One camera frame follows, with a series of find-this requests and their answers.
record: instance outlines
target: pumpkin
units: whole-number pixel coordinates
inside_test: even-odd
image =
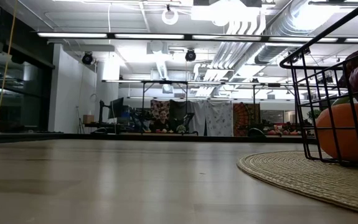
[[[358,103],[354,105],[358,120]],[[332,106],[335,127],[354,127],[354,119],[351,105],[349,103]],[[330,127],[331,119],[329,110],[321,112],[316,120],[316,126]],[[337,159],[337,151],[332,129],[318,129],[317,131],[321,148],[330,156]],[[342,160],[358,162],[358,138],[356,129],[337,129],[337,140]]]

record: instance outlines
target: computer monitor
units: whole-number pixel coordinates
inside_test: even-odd
[[[108,119],[120,118],[123,112],[123,97],[110,102]]]

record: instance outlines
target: speaker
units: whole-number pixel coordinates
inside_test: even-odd
[[[193,62],[197,58],[197,55],[195,54],[194,50],[189,49],[186,53],[186,61]]]
[[[93,63],[93,56],[92,56],[92,52],[85,52],[85,55],[82,58],[82,62],[85,65],[91,65]]]

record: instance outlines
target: window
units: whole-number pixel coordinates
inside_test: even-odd
[[[261,119],[269,121],[270,123],[284,123],[284,111],[276,110],[262,110]]]
[[[47,81],[44,71],[28,62],[19,62],[7,54],[0,54],[0,86],[3,83],[6,61],[9,61],[9,65],[4,89],[48,97],[50,90],[43,85]]]
[[[47,130],[50,72],[20,62],[14,56],[0,54],[0,96],[6,61],[9,65],[0,107],[0,132]]]
[[[261,118],[270,123],[295,123],[295,111],[262,110]]]

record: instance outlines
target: patterned cloth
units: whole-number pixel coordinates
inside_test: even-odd
[[[206,102],[208,136],[233,136],[233,108],[230,102]]]
[[[169,101],[158,101],[158,100],[151,100],[151,114],[154,118],[159,119],[159,114],[164,111],[166,115],[166,119],[169,119],[169,108],[170,108]]]
[[[235,137],[248,136],[248,126],[260,122],[260,104],[233,104],[233,132]]]
[[[198,136],[203,136],[205,131],[205,101],[189,102],[189,112],[195,113],[190,121],[190,133],[198,132]]]

